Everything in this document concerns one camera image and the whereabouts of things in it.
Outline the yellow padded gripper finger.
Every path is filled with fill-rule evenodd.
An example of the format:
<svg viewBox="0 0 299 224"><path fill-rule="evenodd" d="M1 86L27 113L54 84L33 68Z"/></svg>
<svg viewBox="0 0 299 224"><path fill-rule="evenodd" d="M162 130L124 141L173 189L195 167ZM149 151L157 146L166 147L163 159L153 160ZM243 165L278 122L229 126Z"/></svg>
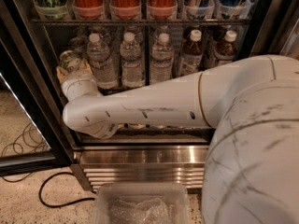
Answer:
<svg viewBox="0 0 299 224"><path fill-rule="evenodd" d="M60 83L63 83L65 78L68 76L68 72L65 69L63 69L61 66L56 67L56 74Z"/></svg>
<svg viewBox="0 0 299 224"><path fill-rule="evenodd" d="M82 74L92 74L93 71L89 62L86 59L82 59L78 65L78 72Z"/></svg>

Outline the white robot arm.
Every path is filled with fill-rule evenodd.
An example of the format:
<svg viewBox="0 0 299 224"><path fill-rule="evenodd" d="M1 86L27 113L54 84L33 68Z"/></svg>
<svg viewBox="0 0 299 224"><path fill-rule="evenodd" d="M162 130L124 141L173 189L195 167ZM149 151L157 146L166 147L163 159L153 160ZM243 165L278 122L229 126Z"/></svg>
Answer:
<svg viewBox="0 0 299 224"><path fill-rule="evenodd" d="M59 77L63 121L105 138L137 123L211 127L203 224L299 224L299 61L262 55L112 95L88 68Z"/></svg>

